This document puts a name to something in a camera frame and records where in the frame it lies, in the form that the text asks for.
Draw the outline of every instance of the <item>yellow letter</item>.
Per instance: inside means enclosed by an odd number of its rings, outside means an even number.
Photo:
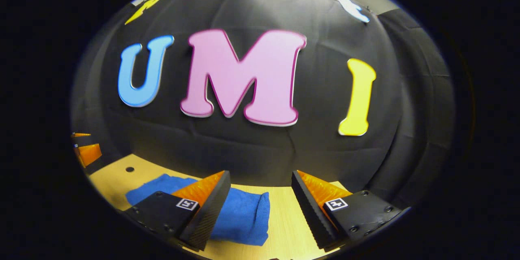
[[[338,132],[340,135],[362,136],[368,130],[366,117],[370,106],[375,71],[366,62],[354,58],[347,61],[347,66],[353,77],[352,97],[347,117],[341,121]]]
[[[137,19],[139,16],[143,15],[143,11],[145,11],[145,9],[148,9],[152,6],[154,6],[159,0],[148,0],[146,1],[143,6],[141,6],[141,8],[139,8],[139,10],[137,10],[134,15],[132,15],[132,17],[130,17],[126,22],[125,22],[125,25],[127,25],[128,23],[134,21],[135,19]]]

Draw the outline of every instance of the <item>pink letter m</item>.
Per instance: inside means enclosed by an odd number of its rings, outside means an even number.
[[[184,114],[213,114],[213,104],[207,97],[209,80],[223,115],[231,118],[254,83],[253,101],[244,108],[249,121],[280,127],[297,122],[298,112],[292,105],[294,72],[298,52],[306,45],[305,36],[284,30],[267,31],[241,61],[221,29],[197,32],[189,43],[193,58],[187,97],[180,103]]]

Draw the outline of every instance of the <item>wooden table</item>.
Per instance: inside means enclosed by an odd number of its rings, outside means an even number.
[[[127,167],[133,167],[134,171],[127,172]],[[114,208],[126,210],[132,206],[125,197],[128,191],[139,188],[164,173],[180,178],[200,180],[200,178],[158,166],[133,154],[96,171],[89,178]],[[340,182],[331,183],[345,189]],[[325,253],[323,249],[318,249],[290,186],[266,187],[232,184],[232,188],[255,194],[269,192],[271,203],[267,232],[269,238],[261,247],[209,240],[206,249],[196,254],[212,260],[269,260],[273,258],[313,260],[337,251],[335,249]]]

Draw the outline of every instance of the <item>blue letter u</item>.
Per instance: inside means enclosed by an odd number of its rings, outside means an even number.
[[[117,90],[119,97],[125,104],[140,108],[154,100],[161,82],[164,51],[173,44],[173,40],[173,36],[161,36],[148,42],[150,58],[148,59],[145,83],[140,88],[132,86],[132,72],[134,71],[135,56],[141,52],[143,46],[137,43],[123,50]]]

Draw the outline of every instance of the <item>blue cloth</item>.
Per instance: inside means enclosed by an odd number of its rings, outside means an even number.
[[[126,193],[126,199],[136,205],[154,192],[171,194],[197,180],[161,175],[143,186]],[[262,246],[267,240],[269,223],[269,193],[261,195],[231,188],[211,233],[213,240],[231,241]]]

